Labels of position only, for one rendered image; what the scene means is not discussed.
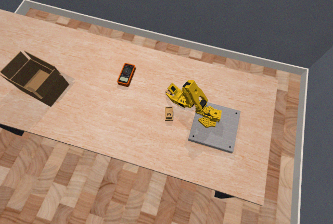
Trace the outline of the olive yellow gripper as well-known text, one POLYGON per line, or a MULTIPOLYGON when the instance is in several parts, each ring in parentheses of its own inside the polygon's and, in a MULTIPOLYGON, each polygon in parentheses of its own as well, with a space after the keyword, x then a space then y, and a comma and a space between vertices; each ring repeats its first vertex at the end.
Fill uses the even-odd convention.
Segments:
POLYGON ((172 95, 170 95, 170 94, 168 94, 168 93, 166 93, 166 95, 169 97, 169 99, 170 99, 173 103, 178 104, 177 101, 179 100, 179 98, 183 97, 182 90, 179 89, 177 86, 175 86, 174 83, 171 83, 171 85, 168 87, 168 90, 169 90, 172 94, 174 94, 174 96, 172 96, 172 95))

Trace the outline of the orange digital multimeter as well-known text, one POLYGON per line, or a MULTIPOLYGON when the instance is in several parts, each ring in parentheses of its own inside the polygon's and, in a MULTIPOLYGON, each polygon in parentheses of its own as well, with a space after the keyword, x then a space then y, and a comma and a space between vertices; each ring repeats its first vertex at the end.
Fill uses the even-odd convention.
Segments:
POLYGON ((135 69, 135 65, 125 63, 117 80, 118 85, 129 87, 135 69))

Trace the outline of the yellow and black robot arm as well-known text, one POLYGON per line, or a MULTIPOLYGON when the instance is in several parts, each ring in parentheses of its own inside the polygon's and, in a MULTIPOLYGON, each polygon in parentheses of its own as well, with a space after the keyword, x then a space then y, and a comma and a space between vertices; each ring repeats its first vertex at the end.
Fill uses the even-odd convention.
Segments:
POLYGON ((202 115, 198 121, 205 127, 215 127, 216 122, 220 118, 220 110, 214 109, 207 105, 207 97, 203 91, 197 86, 194 80, 188 80, 182 87, 183 97, 179 98, 178 105, 191 108, 195 105, 196 113, 202 115), (202 99, 199 101, 199 97, 202 99), (206 118, 205 118, 206 117, 206 118))

